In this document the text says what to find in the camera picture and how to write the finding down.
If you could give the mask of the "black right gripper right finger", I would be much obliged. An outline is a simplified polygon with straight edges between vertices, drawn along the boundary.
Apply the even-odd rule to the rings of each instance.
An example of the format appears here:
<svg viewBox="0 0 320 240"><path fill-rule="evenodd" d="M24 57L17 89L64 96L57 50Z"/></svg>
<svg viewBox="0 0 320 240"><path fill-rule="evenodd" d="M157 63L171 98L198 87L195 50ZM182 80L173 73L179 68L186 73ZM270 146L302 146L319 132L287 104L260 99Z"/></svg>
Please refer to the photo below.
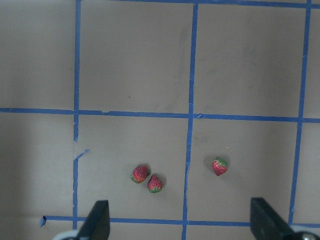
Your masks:
<svg viewBox="0 0 320 240"><path fill-rule="evenodd" d="M250 200L250 230L256 240L299 240L300 234L262 197Z"/></svg>

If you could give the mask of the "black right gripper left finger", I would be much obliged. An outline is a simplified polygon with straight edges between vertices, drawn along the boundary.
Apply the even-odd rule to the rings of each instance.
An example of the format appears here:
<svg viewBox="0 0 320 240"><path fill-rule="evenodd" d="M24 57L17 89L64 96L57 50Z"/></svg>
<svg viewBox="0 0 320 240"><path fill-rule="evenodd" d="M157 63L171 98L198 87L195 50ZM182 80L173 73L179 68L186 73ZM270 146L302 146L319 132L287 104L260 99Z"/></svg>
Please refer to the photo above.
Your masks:
<svg viewBox="0 0 320 240"><path fill-rule="evenodd" d="M108 200L98 200L92 207L76 240L107 240L110 235L110 212Z"/></svg>

